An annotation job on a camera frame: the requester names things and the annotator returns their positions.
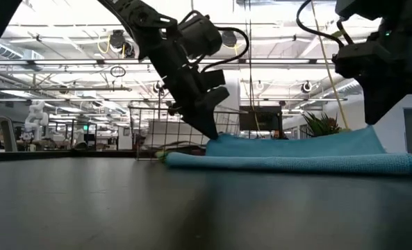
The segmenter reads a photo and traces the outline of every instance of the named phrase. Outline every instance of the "potted plant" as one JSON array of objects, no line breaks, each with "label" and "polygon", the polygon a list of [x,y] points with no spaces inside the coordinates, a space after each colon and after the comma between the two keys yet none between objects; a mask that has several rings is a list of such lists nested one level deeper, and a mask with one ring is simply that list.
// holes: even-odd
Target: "potted plant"
[{"label": "potted plant", "polygon": [[321,118],[317,118],[316,115],[307,113],[303,114],[306,123],[308,124],[308,131],[302,131],[303,133],[309,135],[312,138],[333,135],[342,131],[341,127],[337,124],[337,117],[334,119],[328,117],[326,113],[322,113]]}]

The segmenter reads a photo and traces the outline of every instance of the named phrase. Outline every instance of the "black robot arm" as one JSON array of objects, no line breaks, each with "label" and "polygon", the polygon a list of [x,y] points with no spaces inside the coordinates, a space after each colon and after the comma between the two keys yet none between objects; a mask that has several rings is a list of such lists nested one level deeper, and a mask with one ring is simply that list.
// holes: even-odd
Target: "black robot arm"
[{"label": "black robot arm", "polygon": [[382,18],[366,42],[343,46],[333,57],[336,72],[362,86],[365,121],[375,124],[412,94],[412,0],[337,0],[336,12],[344,20]]},{"label": "black robot arm", "polygon": [[229,96],[222,70],[199,72],[198,63],[222,46],[219,28],[192,11],[179,24],[140,0],[98,0],[138,44],[138,59],[148,57],[175,103],[173,113],[210,139],[218,137],[213,111]]}]

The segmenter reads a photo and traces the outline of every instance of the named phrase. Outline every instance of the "blue towel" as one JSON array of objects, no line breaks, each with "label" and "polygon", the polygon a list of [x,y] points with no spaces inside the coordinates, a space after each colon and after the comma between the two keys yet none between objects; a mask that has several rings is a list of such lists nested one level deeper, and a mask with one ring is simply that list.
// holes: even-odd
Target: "blue towel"
[{"label": "blue towel", "polygon": [[220,135],[206,156],[170,153],[169,167],[390,174],[412,176],[412,155],[389,154],[372,127],[307,140],[261,140]]}]

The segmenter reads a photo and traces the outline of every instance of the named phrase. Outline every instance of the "wire mesh cage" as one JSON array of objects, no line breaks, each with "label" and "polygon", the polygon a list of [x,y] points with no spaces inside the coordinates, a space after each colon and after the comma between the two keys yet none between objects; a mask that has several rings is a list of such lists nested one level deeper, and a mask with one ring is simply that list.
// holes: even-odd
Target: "wire mesh cage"
[{"label": "wire mesh cage", "polygon": [[[168,108],[129,106],[136,160],[157,160],[158,152],[205,152],[209,139],[183,122],[180,114],[169,114]],[[214,112],[218,133],[239,135],[240,111],[217,106]]]}]

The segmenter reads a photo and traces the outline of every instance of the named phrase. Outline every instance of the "table surface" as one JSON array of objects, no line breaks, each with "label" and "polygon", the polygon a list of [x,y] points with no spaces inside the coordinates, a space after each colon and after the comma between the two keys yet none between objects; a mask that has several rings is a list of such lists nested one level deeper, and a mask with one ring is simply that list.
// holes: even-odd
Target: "table surface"
[{"label": "table surface", "polygon": [[412,249],[412,178],[0,162],[0,249]]}]

